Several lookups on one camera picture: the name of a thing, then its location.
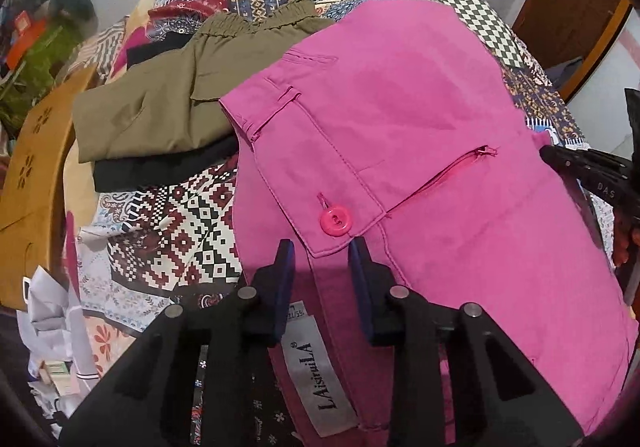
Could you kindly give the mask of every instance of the black fabric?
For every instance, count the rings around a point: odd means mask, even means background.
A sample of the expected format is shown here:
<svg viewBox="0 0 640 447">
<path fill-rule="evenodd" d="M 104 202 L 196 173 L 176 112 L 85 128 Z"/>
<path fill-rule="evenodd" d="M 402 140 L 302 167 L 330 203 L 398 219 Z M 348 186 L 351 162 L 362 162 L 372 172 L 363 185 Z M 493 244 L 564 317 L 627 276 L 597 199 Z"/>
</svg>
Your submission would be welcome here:
<svg viewBox="0 0 640 447">
<path fill-rule="evenodd" d="M 182 48 L 193 34 L 169 32 L 162 41 L 135 46 L 127 50 L 127 67 Z M 230 135 L 199 148 L 175 154 L 98 160 L 94 165 L 96 192 L 136 191 L 146 187 L 176 185 L 238 152 L 238 139 Z"/>
<path fill-rule="evenodd" d="M 168 32 L 161 41 L 150 42 L 140 46 L 127 48 L 127 69 L 135 64 L 140 64 L 146 60 L 168 52 L 169 50 L 177 50 L 185 46 L 193 34 L 178 34 L 178 32 Z"/>
<path fill-rule="evenodd" d="M 27 384 L 29 350 L 11 311 L 0 307 L 0 445 L 53 447 L 55 441 Z"/>
<path fill-rule="evenodd" d="M 238 152 L 238 138 L 229 135 L 198 150 L 98 160 L 94 165 L 96 192 L 137 191 L 177 185 Z"/>
<path fill-rule="evenodd" d="M 625 88 L 626 112 L 634 140 L 634 153 L 631 157 L 634 169 L 631 183 L 635 189 L 640 189 L 640 91 Z"/>
</svg>

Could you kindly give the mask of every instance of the pink pants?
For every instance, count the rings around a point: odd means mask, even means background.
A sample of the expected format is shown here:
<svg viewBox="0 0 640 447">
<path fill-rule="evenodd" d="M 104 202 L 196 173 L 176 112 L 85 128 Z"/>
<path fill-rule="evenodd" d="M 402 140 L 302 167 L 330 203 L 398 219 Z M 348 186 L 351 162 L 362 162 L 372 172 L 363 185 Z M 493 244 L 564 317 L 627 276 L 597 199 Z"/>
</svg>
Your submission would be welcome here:
<svg viewBox="0 0 640 447">
<path fill-rule="evenodd" d="M 452 8 L 365 2 L 221 103 L 240 140 L 233 218 L 244 271 L 251 278 L 281 238 L 294 241 L 292 301 L 316 317 L 359 420 L 320 438 L 276 349 L 306 445 L 386 442 L 392 351 L 360 332 L 353 236 L 431 302 L 480 303 L 585 430 L 604 417 L 636 322 L 578 207 L 540 160 L 500 66 Z M 322 201 L 348 210 L 348 233 L 322 230 Z"/>
</svg>

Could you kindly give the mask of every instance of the size label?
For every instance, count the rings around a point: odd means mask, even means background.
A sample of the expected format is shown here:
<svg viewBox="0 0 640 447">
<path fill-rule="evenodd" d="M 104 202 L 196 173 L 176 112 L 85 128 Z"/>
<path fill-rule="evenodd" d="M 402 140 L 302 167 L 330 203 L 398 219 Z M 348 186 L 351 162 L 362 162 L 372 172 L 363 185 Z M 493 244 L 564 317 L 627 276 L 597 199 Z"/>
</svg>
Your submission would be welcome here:
<svg viewBox="0 0 640 447">
<path fill-rule="evenodd" d="M 289 313 L 287 314 L 287 322 L 297 319 L 299 317 L 306 317 L 305 303 L 302 301 L 292 302 L 289 305 Z"/>
<path fill-rule="evenodd" d="M 356 427 L 358 417 L 331 365 L 316 319 L 288 321 L 281 344 L 289 376 L 318 436 Z"/>
</svg>

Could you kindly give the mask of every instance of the pink zipper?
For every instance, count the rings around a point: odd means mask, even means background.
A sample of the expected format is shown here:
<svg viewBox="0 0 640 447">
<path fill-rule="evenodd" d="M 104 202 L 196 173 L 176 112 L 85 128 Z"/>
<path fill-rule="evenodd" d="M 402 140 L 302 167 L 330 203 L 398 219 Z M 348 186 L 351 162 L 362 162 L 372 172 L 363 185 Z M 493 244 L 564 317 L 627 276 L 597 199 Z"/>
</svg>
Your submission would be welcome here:
<svg viewBox="0 0 640 447">
<path fill-rule="evenodd" d="M 440 171 L 439 173 L 437 173 L 436 176 L 434 176 L 433 178 L 431 178 L 426 184 L 424 184 L 422 187 L 420 187 L 416 192 L 414 192 L 411 196 L 409 196 L 409 198 L 407 198 L 406 200 L 404 200 L 403 202 L 399 203 L 398 205 L 396 205 L 396 207 L 398 207 L 399 205 L 401 205 L 402 203 L 406 202 L 408 199 L 412 198 L 413 196 L 416 196 L 418 194 L 420 194 L 421 192 L 426 191 L 427 189 L 430 189 L 432 187 L 435 187 L 436 185 L 444 182 L 444 180 L 446 179 L 446 177 L 449 175 L 449 173 L 457 168 L 458 166 L 460 166 L 463 163 L 468 162 L 469 165 L 474 163 L 478 158 L 480 158 L 481 156 L 485 156 L 485 155 L 489 155 L 489 156 L 495 156 L 498 154 L 497 150 L 494 150 L 494 148 L 490 148 L 489 146 L 482 146 L 481 148 L 476 148 L 472 151 L 469 151 L 468 153 L 463 154 L 462 156 L 458 157 L 457 159 L 455 159 L 453 162 L 451 162 L 451 164 L 449 164 L 447 167 L 445 167 L 442 171 Z M 393 207 L 388 213 L 390 214 L 391 211 L 395 210 L 396 207 Z"/>
</svg>

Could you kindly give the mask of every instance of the pink button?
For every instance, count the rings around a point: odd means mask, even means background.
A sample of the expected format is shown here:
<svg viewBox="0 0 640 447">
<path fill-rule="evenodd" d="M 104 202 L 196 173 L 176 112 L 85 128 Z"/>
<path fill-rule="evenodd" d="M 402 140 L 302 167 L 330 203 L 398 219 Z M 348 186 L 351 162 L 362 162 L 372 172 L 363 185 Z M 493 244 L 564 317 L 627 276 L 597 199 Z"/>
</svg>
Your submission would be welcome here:
<svg viewBox="0 0 640 447">
<path fill-rule="evenodd" d="M 320 226 L 325 234 L 333 237 L 344 236 L 353 225 L 351 213 L 342 205 L 332 205 L 322 211 Z"/>
</svg>

